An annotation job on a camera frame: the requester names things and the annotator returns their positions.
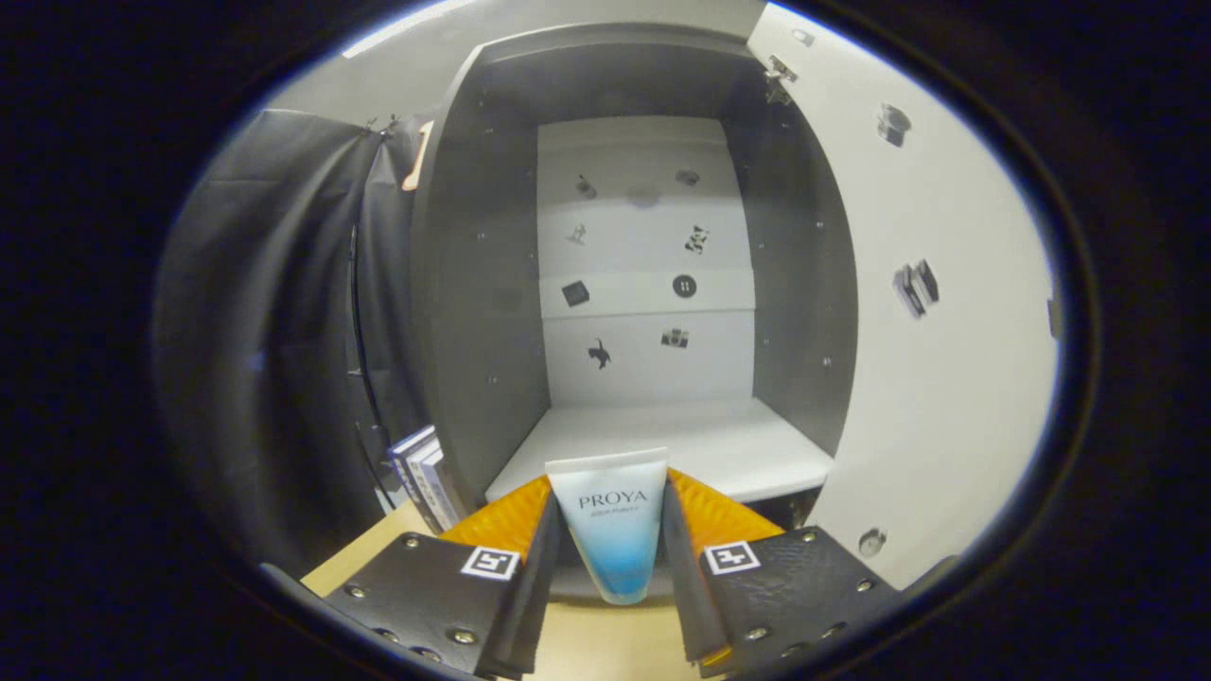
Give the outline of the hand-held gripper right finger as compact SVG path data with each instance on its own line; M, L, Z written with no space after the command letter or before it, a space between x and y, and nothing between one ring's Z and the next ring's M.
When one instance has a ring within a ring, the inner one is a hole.
M820 527L782 530L675 469L661 530L687 660L705 679L814 665L900 602Z

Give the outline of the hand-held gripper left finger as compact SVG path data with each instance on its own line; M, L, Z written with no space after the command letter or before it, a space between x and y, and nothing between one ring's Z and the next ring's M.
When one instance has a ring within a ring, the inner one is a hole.
M520 680L535 669L562 532L540 476L438 537L398 536L325 602L412 654Z

